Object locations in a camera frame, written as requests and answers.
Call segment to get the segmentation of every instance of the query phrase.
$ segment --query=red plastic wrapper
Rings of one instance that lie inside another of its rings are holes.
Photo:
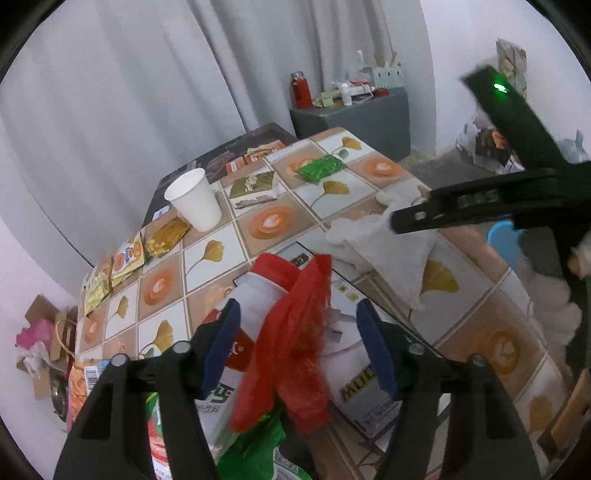
[[[247,431],[270,412],[276,393],[300,433],[329,420],[329,392],[319,359],[331,267],[329,255],[315,255],[267,314],[238,389],[230,423],[235,432]]]

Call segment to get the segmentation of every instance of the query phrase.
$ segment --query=white bottle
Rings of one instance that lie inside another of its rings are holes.
[[[340,91],[340,96],[343,99],[343,105],[345,105],[345,106],[353,105],[353,99],[351,98],[351,94],[349,93],[349,84],[347,82],[339,83],[339,91]]]

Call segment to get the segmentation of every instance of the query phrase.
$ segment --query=pink plastic bag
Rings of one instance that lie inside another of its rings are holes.
[[[42,342],[49,351],[52,337],[53,322],[47,319],[38,319],[29,328],[23,328],[21,333],[17,333],[16,346],[30,350],[37,342]]]

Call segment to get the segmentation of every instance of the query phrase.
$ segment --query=barcode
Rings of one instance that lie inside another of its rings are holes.
[[[92,389],[99,380],[100,371],[98,367],[84,367],[84,377],[86,380],[86,394],[90,395]]]

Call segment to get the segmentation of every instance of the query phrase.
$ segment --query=curtain fold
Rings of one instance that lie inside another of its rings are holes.
[[[68,0],[0,86],[31,194],[96,263],[141,226],[160,178],[269,122],[292,130],[356,50],[389,51],[379,0]]]

